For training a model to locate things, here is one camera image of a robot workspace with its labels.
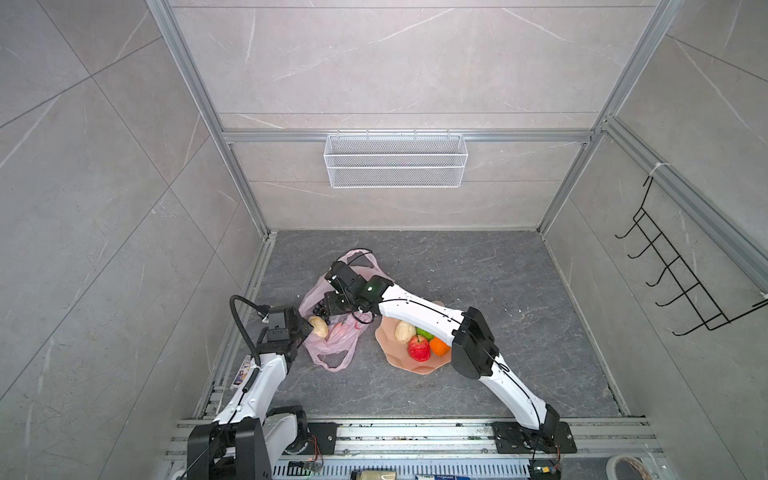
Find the pink scalloped bowl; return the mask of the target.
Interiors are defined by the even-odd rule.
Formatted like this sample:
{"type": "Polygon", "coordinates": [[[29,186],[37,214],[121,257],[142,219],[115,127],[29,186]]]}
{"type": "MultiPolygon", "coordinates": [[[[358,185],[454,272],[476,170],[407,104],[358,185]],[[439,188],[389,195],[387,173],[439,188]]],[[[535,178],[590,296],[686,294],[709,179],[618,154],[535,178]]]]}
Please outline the pink scalloped bowl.
{"type": "Polygon", "coordinates": [[[429,301],[396,300],[382,306],[382,320],[375,331],[375,338],[385,354],[387,361],[394,367],[411,373],[427,375],[451,361],[451,350],[439,357],[433,355],[426,362],[412,360],[407,352],[407,344],[401,344],[394,338],[394,330],[399,321],[405,321],[415,328],[424,329],[445,342],[450,348],[454,340],[453,332],[461,324],[461,311],[449,309],[441,304],[429,301]]]}

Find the beige fake fruit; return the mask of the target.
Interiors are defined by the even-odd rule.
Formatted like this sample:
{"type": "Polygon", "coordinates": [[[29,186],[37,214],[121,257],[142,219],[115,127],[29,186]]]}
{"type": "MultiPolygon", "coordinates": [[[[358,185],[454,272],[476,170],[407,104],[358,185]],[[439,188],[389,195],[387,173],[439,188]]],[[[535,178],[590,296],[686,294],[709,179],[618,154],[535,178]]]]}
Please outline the beige fake fruit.
{"type": "Polygon", "coordinates": [[[394,338],[401,344],[408,344],[416,335],[416,328],[405,321],[399,321],[394,330],[394,338]]]}

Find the tan fake potato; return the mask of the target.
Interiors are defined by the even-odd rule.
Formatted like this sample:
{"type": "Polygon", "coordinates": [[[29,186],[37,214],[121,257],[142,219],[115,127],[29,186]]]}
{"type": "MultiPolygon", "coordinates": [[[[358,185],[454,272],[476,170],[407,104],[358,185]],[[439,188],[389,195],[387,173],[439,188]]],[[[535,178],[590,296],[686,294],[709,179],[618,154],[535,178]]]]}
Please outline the tan fake potato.
{"type": "Polygon", "coordinates": [[[327,322],[320,316],[313,315],[309,318],[309,323],[313,327],[312,333],[320,339],[326,339],[329,334],[327,322]]]}

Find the pink plastic bag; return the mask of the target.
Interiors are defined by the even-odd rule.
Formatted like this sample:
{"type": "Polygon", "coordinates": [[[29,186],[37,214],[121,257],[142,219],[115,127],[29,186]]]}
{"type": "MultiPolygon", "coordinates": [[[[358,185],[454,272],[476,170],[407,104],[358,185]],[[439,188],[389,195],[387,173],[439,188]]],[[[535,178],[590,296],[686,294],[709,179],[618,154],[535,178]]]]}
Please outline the pink plastic bag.
{"type": "MultiPolygon", "coordinates": [[[[304,295],[298,307],[302,317],[309,321],[313,316],[316,304],[322,304],[324,294],[331,292],[332,287],[322,274],[313,287],[304,295]]],[[[326,339],[320,339],[311,333],[303,346],[311,360],[329,372],[339,372],[346,369],[352,362],[360,336],[373,323],[376,315],[372,313],[330,315],[327,322],[329,334],[326,339]]]]}

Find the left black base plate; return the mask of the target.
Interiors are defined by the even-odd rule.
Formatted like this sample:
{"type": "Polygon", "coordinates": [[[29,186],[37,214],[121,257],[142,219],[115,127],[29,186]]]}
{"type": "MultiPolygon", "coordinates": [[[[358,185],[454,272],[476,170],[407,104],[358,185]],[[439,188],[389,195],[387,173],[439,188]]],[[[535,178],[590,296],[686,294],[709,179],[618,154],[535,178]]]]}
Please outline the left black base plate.
{"type": "Polygon", "coordinates": [[[333,422],[311,422],[299,429],[299,435],[290,444],[285,454],[320,457],[333,455],[337,442],[339,425],[333,422]]]}

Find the orange fake fruit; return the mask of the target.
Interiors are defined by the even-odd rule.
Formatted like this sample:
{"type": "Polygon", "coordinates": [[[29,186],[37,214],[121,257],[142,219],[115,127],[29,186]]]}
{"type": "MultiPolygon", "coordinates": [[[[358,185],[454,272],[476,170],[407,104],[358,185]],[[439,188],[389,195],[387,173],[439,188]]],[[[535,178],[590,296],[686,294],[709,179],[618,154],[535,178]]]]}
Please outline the orange fake fruit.
{"type": "Polygon", "coordinates": [[[442,357],[448,354],[451,348],[439,338],[433,337],[429,341],[429,347],[433,355],[442,357]]]}

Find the dark fake grapes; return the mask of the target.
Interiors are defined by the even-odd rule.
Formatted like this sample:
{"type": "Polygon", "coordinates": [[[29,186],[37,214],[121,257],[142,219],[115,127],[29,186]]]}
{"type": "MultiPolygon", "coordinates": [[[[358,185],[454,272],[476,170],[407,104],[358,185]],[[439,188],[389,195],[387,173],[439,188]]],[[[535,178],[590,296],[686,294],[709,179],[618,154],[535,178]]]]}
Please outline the dark fake grapes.
{"type": "Polygon", "coordinates": [[[313,315],[322,318],[324,321],[328,321],[330,314],[324,305],[316,304],[313,308],[313,315]]]}

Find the green fake vegetable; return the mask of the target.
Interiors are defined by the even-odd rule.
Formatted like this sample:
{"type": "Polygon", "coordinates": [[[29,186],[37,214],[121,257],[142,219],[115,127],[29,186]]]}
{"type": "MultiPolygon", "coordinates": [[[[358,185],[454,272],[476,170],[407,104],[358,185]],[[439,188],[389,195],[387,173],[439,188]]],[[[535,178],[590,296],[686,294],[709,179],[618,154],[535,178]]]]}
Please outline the green fake vegetable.
{"type": "Polygon", "coordinates": [[[428,341],[431,341],[431,340],[434,338],[434,335],[433,335],[433,334],[431,334],[431,333],[427,332],[427,331],[426,331],[426,330],[424,330],[424,329],[416,328],[416,333],[417,333],[418,335],[420,335],[420,336],[423,336],[423,337],[424,337],[424,338],[426,338],[428,341]]]}

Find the red fake strawberry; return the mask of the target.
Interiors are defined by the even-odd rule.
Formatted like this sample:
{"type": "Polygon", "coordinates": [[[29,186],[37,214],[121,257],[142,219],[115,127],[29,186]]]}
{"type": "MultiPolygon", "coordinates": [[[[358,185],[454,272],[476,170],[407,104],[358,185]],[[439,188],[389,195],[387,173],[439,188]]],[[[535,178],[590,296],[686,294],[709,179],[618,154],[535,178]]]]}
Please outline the red fake strawberry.
{"type": "Polygon", "coordinates": [[[426,362],[431,357],[431,347],[429,340],[420,335],[414,335],[407,344],[409,357],[416,362],[426,362]]]}

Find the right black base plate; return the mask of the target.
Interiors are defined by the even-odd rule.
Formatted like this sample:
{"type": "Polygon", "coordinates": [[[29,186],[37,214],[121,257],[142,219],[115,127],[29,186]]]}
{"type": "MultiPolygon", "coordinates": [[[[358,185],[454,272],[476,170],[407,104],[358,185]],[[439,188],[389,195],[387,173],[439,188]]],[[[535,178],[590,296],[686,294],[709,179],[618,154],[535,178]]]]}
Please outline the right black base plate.
{"type": "Polygon", "coordinates": [[[499,454],[575,454],[578,449],[570,425],[560,421],[540,430],[521,427],[517,422],[492,422],[492,438],[499,454]]]}

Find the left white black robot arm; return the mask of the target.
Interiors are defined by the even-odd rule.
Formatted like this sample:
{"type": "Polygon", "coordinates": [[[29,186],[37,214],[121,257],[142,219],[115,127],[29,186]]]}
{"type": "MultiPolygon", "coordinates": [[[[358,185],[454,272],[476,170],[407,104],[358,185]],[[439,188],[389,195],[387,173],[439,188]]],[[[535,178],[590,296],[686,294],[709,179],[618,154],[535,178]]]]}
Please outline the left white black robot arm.
{"type": "Polygon", "coordinates": [[[300,453],[309,442],[301,406],[270,404],[313,326],[291,306],[234,295],[229,307],[251,360],[232,400],[212,422],[193,429],[186,469],[176,479],[271,479],[283,453],[300,453]]]}

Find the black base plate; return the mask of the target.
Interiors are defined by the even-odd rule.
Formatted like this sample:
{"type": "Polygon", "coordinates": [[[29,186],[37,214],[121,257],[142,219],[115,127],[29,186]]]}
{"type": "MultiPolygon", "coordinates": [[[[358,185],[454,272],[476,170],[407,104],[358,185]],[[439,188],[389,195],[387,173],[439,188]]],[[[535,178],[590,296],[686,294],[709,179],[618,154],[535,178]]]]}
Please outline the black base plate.
{"type": "Polygon", "coordinates": [[[299,435],[290,444],[285,454],[320,457],[333,455],[337,442],[339,425],[333,422],[311,422],[299,429],[299,435]]]}
{"type": "Polygon", "coordinates": [[[560,421],[540,430],[521,427],[517,422],[492,422],[492,438],[499,454],[575,454],[578,449],[570,425],[560,421]]]}

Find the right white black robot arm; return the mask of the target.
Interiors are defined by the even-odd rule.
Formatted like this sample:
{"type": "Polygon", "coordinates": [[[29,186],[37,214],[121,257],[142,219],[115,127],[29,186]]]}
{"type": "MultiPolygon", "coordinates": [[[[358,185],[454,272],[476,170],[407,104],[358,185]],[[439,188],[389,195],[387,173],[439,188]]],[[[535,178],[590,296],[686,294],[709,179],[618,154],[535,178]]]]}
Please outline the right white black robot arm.
{"type": "Polygon", "coordinates": [[[450,348],[451,365],[459,374],[483,383],[511,411],[533,450],[556,446],[560,415],[511,371],[480,310],[440,306],[383,276],[366,279],[342,261],[332,264],[325,280],[334,291],[331,311],[372,313],[432,334],[450,348]]]}

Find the small printed card box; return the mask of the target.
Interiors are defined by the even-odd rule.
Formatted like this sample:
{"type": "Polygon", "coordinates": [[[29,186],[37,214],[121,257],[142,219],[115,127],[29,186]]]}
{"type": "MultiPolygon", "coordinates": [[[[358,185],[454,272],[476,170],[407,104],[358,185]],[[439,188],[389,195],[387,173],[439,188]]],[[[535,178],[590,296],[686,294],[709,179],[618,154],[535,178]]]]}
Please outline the small printed card box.
{"type": "Polygon", "coordinates": [[[232,383],[230,386],[231,390],[237,390],[240,387],[240,385],[247,379],[251,370],[251,363],[252,363],[252,356],[250,354],[247,354],[243,358],[240,364],[240,367],[232,380],[232,383]]]}

